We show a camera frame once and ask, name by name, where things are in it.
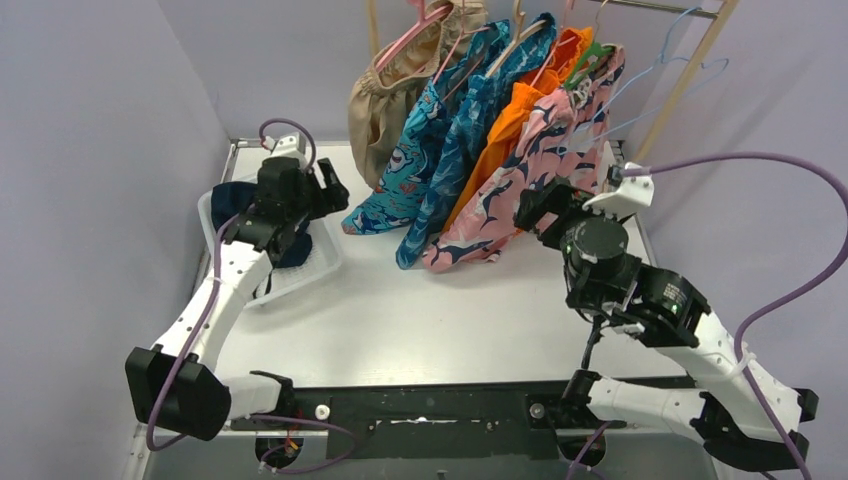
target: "green hanger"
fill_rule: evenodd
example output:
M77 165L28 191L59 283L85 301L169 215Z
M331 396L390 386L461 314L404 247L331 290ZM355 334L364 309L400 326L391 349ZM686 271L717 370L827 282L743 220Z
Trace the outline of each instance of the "green hanger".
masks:
M580 56L580 59L577 60L577 63L574 65L574 70L571 71L571 75L568 76L568 80L566 80L562 86L568 91L574 90L574 88L577 87L584 78L586 78L586 75L588 75L589 72L597 66L597 63L606 58L606 56L612 53L612 51L612 47L605 47L600 43L592 42L592 45L583 55ZM592 56L596 57L594 63L587 65L586 68L581 71L580 66Z

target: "white basket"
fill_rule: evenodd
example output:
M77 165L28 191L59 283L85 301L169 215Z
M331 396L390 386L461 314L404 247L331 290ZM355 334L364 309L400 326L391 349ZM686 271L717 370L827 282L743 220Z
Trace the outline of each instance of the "white basket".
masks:
M256 183L256 174L240 178L236 181ZM215 227L212 224L211 191L204 193L200 197L200 200L197 202L197 210L200 212L200 223L203 226L203 235L206 237L206 246L211 254L216 236ZM341 267L341 248L336 237L327 228L324 220L312 220L309 223L307 232L312 236L312 251L309 253L306 263L299 267L275 269L271 273L271 292L268 295L263 295L256 300L248 302L246 308L264 305L283 295L299 290L335 272ZM265 282L259 285L257 289L259 294L265 291Z

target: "beige shorts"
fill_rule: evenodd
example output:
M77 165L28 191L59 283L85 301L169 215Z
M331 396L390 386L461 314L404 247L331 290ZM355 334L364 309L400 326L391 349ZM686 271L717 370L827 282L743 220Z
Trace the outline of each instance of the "beige shorts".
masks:
M486 23L484 0L466 0L465 15L462 0L436 0L427 6L427 11L449 4L454 8L447 17L418 34L378 73L375 65L391 47L386 46L353 86L348 108L350 146L356 168L371 188L376 188L383 176L406 118L427 81L438 71L459 37L460 21L466 31ZM448 66L465 55L470 39L469 35L460 41Z

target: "table top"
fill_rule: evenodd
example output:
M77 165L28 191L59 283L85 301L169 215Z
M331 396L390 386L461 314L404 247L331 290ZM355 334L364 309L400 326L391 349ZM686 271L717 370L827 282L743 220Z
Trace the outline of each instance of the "table top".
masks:
M261 148L240 148L231 178L254 173ZM319 145L350 190L351 209L370 193L348 145ZM562 257L522 235L497 263L433 274L400 270L405 229L345 235L327 226L344 260L338 272L264 307L246 309L218 360L219 378L264 370L299 388L563 380L579 367L590 325L565 306ZM630 253L647 259L635 222ZM684 375L671 360L617 335L595 348L604 375Z

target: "white wall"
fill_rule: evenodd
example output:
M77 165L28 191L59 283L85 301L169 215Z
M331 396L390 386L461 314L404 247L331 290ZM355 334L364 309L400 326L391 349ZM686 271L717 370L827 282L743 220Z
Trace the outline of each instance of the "white wall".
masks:
M119 478L227 145L155 0L0 0L0 465Z
M255 138L263 120L287 116L324 140L347 138L348 97L370 61L364 0L159 3L231 137ZM673 3L692 7L700 1ZM512 4L512 0L488 0L490 18L512 18ZM523 8L530 19L542 11L555 12L560 18L563 4L562 0L525 0ZM377 5L380 40L385 45L412 25L415 12L404 0L379 0ZM597 9L597 3L577 2L568 23L594 26ZM662 12L606 7L600 37L625 46L625 81L653 62L674 18ZM680 34L687 24L681 22ZM657 78L635 84L630 94L617 101L616 122L642 110ZM617 132L616 138L626 133Z
M680 106L647 163L767 150L808 158L848 182L846 18L842 0L740 2L713 49L713 56L730 56L731 67ZM700 32L690 33L681 53L698 41ZM660 93L673 79L664 80ZM626 146L635 148L647 126ZM656 182L645 219L658 261L692 280L729 329L821 271L845 237L836 195L787 166L704 166ZM818 419L802 427L815 478L845 478L848 471L846 288L843 269L746 336L773 374L821 396Z

